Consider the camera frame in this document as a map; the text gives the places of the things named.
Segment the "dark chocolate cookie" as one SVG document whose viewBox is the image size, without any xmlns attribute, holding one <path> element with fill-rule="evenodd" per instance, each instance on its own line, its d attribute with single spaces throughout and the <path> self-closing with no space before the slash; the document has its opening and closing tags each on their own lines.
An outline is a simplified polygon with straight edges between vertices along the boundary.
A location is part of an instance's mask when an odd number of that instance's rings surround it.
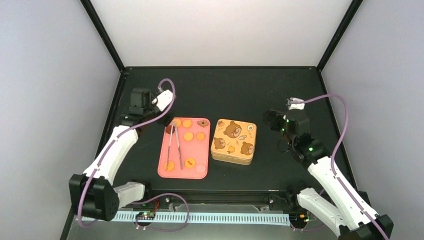
<svg viewBox="0 0 424 240">
<path fill-rule="evenodd" d="M 173 125 L 168 125 L 165 128 L 165 132 L 169 135 L 173 134 L 175 132 L 175 127 Z"/>
</svg>

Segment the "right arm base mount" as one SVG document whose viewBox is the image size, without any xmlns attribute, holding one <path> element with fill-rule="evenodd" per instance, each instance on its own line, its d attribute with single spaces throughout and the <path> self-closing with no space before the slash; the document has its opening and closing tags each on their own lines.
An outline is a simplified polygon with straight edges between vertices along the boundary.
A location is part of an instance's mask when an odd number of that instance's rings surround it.
<svg viewBox="0 0 424 240">
<path fill-rule="evenodd" d="M 298 196 L 292 191 L 271 192 L 264 201 L 267 202 L 271 211 L 283 211 L 286 214 L 303 214 L 308 212 L 301 207 Z"/>
</svg>

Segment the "gold cookie tin box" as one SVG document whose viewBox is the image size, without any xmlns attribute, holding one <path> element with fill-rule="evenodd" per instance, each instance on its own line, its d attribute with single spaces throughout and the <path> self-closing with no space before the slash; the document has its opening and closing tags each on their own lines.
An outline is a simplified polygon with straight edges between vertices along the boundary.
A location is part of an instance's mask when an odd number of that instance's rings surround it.
<svg viewBox="0 0 424 240">
<path fill-rule="evenodd" d="M 218 153 L 211 153 L 211 156 L 214 160 L 227 162 L 227 163 L 233 163 L 233 164 L 239 164 L 239 165 L 250 165 L 253 160 L 253 154 L 251 155 L 231 155 L 231 154 L 218 154 Z"/>
</svg>

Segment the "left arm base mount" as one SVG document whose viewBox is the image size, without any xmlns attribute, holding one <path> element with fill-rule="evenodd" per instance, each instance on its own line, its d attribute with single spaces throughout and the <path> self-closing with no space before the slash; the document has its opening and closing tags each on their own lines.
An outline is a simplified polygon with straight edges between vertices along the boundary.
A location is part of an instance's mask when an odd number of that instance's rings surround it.
<svg viewBox="0 0 424 240">
<path fill-rule="evenodd" d="M 141 210 L 159 210 L 167 205 L 166 198 L 170 198 L 171 195 L 169 193 L 159 194 L 157 196 L 153 196 L 151 198 L 144 198 L 141 200 L 130 202 L 127 205 L 120 207 L 119 209 L 141 209 Z"/>
</svg>

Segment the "brown flower cookie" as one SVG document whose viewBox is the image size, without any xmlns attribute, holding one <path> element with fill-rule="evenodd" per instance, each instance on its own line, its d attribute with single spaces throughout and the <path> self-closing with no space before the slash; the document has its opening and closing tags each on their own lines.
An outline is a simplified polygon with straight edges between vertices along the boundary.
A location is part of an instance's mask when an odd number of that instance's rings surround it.
<svg viewBox="0 0 424 240">
<path fill-rule="evenodd" d="M 196 123 L 202 128 L 206 128 L 210 125 L 210 122 L 207 120 L 199 120 Z"/>
</svg>

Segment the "clear plastic lid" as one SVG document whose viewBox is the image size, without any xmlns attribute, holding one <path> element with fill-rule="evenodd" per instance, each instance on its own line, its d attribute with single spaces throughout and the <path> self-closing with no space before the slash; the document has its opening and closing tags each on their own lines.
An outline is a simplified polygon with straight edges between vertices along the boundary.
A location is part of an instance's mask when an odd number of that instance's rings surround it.
<svg viewBox="0 0 424 240">
<path fill-rule="evenodd" d="M 215 127 L 210 152 L 233 156 L 254 155 L 256 136 L 255 123 L 221 118 Z"/>
</svg>

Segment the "orange round cookie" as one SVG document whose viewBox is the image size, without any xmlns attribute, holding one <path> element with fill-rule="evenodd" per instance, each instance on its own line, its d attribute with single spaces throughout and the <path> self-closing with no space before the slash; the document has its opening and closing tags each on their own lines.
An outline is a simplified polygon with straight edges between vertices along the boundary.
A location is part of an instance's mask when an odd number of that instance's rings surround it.
<svg viewBox="0 0 424 240">
<path fill-rule="evenodd" d="M 174 119 L 173 119 L 173 122 L 175 122 L 175 123 L 176 123 L 176 126 L 177 126 L 177 127 L 180 127 L 180 126 L 181 126 L 181 124 L 182 124 L 182 121 L 181 121 L 181 119 L 180 119 L 180 118 L 174 118 Z"/>
<path fill-rule="evenodd" d="M 192 120 L 191 120 L 191 119 L 184 119 L 184 120 L 182 121 L 182 126 L 183 126 L 184 128 L 190 128 L 192 125 L 193 125 L 193 122 L 192 122 Z"/>
<path fill-rule="evenodd" d="M 183 139 L 185 140 L 185 141 L 192 141 L 193 140 L 193 138 L 194 138 L 194 134 L 192 133 L 192 132 L 186 132 L 184 135 L 183 135 Z"/>
</svg>

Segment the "beige round cookie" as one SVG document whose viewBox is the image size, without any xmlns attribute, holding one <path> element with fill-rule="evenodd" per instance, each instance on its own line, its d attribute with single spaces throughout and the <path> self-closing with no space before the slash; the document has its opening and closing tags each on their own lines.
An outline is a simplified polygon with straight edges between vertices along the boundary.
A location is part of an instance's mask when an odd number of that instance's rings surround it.
<svg viewBox="0 0 424 240">
<path fill-rule="evenodd" d="M 196 134 L 196 139 L 197 139 L 198 141 L 203 141 L 205 138 L 206 138 L 206 135 L 205 135 L 203 132 L 198 132 L 198 133 Z"/>
</svg>

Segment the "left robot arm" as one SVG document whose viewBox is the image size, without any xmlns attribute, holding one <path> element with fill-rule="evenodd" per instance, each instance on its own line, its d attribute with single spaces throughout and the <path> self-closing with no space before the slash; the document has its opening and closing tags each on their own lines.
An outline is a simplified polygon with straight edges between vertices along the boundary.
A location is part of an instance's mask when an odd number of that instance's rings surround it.
<svg viewBox="0 0 424 240">
<path fill-rule="evenodd" d="M 104 148 L 82 174 L 73 174 L 68 182 L 71 205 L 79 221 L 83 217 L 111 221 L 120 208 L 144 198 L 144 183 L 129 181 L 114 186 L 115 176 L 143 127 L 163 117 L 174 98 L 171 90 L 160 90 L 157 96 L 145 88 L 132 90 L 130 104 Z"/>
</svg>

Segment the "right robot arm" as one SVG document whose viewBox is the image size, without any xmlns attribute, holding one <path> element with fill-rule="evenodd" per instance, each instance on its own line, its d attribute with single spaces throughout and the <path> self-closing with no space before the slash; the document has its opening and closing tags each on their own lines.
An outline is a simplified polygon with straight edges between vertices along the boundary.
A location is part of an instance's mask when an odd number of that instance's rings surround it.
<svg viewBox="0 0 424 240">
<path fill-rule="evenodd" d="M 286 112 L 270 109 L 263 115 L 269 129 L 279 132 L 289 152 L 327 193 L 329 200 L 312 187 L 288 190 L 285 204 L 311 212 L 339 240 L 388 240 L 394 223 L 388 215 L 377 213 L 341 173 L 330 152 L 311 135 L 310 120 L 302 109 Z"/>
</svg>

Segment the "pale pink cookie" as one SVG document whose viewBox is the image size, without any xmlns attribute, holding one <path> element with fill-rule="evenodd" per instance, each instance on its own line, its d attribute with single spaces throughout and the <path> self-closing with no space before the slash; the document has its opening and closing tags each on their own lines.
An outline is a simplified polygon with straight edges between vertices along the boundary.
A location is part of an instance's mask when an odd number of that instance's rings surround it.
<svg viewBox="0 0 424 240">
<path fill-rule="evenodd" d="M 196 166 L 195 170 L 196 170 L 197 173 L 205 173 L 206 170 L 207 170 L 207 167 L 204 164 L 198 164 Z"/>
</svg>

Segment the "yellow cookie red mark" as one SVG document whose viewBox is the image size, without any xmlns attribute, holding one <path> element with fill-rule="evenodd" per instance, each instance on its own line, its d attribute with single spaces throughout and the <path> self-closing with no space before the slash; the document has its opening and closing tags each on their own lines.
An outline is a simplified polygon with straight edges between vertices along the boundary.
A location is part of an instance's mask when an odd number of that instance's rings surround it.
<svg viewBox="0 0 424 240">
<path fill-rule="evenodd" d="M 186 168 L 191 169 L 191 168 L 194 168 L 194 167 L 195 167 L 195 165 L 196 165 L 196 161 L 195 161 L 195 159 L 194 159 L 194 158 L 187 158 L 187 159 L 184 161 L 184 166 L 185 166 Z"/>
</svg>

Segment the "pink plastic tray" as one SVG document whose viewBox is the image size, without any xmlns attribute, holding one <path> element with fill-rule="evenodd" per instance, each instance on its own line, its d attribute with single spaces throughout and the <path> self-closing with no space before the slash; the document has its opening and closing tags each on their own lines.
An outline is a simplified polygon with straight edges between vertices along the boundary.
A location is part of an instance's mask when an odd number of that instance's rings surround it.
<svg viewBox="0 0 424 240">
<path fill-rule="evenodd" d="M 208 173 L 208 162 L 209 162 L 209 143 L 211 137 L 211 123 L 206 118 L 198 117 L 175 117 L 181 119 L 181 126 L 177 127 L 176 123 L 172 121 L 170 125 L 175 127 L 173 134 L 167 134 L 164 130 L 162 145 L 158 160 L 157 173 L 162 178 L 170 179 L 191 179 L 200 180 L 203 179 Z M 192 126 L 185 128 L 182 126 L 182 122 L 185 119 L 191 119 Z M 209 121 L 208 127 L 200 127 L 197 124 L 199 120 Z M 185 141 L 183 135 L 186 132 L 192 132 L 194 138 L 191 141 Z M 205 139 L 202 141 L 197 140 L 196 134 L 203 132 Z M 195 159 L 195 167 L 186 168 L 184 162 L 188 158 Z M 173 161 L 175 168 L 173 171 L 164 170 L 164 163 L 166 161 Z M 207 170 L 204 173 L 197 173 L 196 166 L 199 164 L 206 165 Z"/>
</svg>

